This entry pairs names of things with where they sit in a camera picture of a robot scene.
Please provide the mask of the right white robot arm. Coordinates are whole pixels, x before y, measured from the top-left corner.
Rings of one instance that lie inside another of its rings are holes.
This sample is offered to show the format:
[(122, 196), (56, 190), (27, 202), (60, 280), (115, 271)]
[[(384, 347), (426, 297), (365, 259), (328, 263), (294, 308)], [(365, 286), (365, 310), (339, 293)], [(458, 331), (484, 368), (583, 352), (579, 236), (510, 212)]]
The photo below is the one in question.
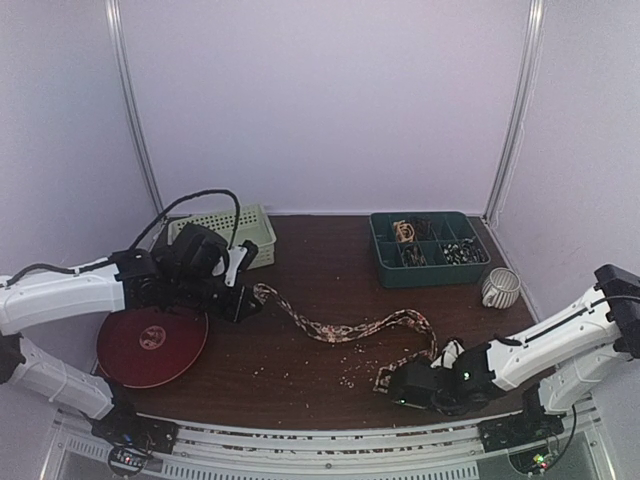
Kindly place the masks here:
[(465, 349), (449, 343), (435, 360), (410, 360), (390, 376), (392, 402), (444, 415), (484, 409), (543, 371), (537, 403), (513, 419), (519, 440), (535, 440), (551, 415), (568, 411), (615, 365), (639, 356), (639, 278), (612, 264), (570, 306), (534, 326)]

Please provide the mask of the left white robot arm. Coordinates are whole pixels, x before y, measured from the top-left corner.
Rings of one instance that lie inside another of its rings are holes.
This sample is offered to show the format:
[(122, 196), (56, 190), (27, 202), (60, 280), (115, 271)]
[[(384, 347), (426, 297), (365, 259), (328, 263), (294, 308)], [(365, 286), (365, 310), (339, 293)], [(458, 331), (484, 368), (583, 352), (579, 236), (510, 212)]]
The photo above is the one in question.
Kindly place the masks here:
[(259, 252), (199, 225), (150, 250), (137, 246), (92, 263), (37, 263), (1, 279), (1, 380), (84, 414), (123, 444), (137, 442), (144, 424), (120, 386), (79, 370), (31, 341), (26, 333), (97, 315), (138, 310), (191, 310), (237, 321), (253, 310), (239, 281)]

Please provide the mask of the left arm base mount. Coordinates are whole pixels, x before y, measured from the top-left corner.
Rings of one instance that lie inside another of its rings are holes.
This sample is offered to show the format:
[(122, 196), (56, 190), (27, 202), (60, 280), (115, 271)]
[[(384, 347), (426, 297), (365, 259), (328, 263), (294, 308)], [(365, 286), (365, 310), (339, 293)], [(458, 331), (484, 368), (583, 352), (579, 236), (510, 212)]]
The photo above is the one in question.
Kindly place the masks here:
[(92, 435), (111, 446), (106, 464), (120, 478), (140, 474), (156, 453), (171, 454), (179, 433), (177, 423), (140, 415), (124, 398), (114, 397), (104, 417), (86, 420)]

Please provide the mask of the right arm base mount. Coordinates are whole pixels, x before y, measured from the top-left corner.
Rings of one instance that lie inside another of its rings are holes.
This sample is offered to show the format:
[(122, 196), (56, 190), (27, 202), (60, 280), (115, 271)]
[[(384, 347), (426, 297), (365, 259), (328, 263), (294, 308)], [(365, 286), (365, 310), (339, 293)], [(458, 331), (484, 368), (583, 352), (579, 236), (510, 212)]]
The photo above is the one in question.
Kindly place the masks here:
[(478, 424), (480, 440), (486, 453), (523, 447), (544, 441), (545, 445), (509, 455), (514, 469), (528, 476), (542, 475), (555, 460), (549, 441), (564, 432), (565, 414), (548, 414), (542, 406), (540, 384), (536, 383), (522, 394), (520, 413), (485, 420)]

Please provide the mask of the patterned paisley necktie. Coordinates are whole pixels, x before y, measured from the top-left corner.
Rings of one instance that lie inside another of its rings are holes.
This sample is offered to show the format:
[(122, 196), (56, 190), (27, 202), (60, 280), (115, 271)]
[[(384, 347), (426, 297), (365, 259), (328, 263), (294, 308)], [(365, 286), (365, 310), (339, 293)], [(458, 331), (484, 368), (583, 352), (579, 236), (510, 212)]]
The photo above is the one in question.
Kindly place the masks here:
[(426, 340), (426, 347), (424, 349), (410, 353), (387, 365), (381, 366), (378, 369), (375, 380), (391, 377), (396, 370), (411, 361), (426, 360), (427, 364), (430, 365), (437, 357), (438, 344), (436, 333), (429, 320), (416, 310), (401, 309), (392, 312), (382, 319), (365, 321), (355, 325), (323, 324), (310, 320), (299, 313), (288, 300), (270, 285), (257, 283), (253, 286), (253, 290), (256, 299), (261, 302), (261, 305), (265, 305), (268, 300), (274, 300), (275, 303), (293, 319), (295, 325), (309, 338), (323, 343), (342, 344), (356, 342), (391, 327), (405, 327), (423, 336)]

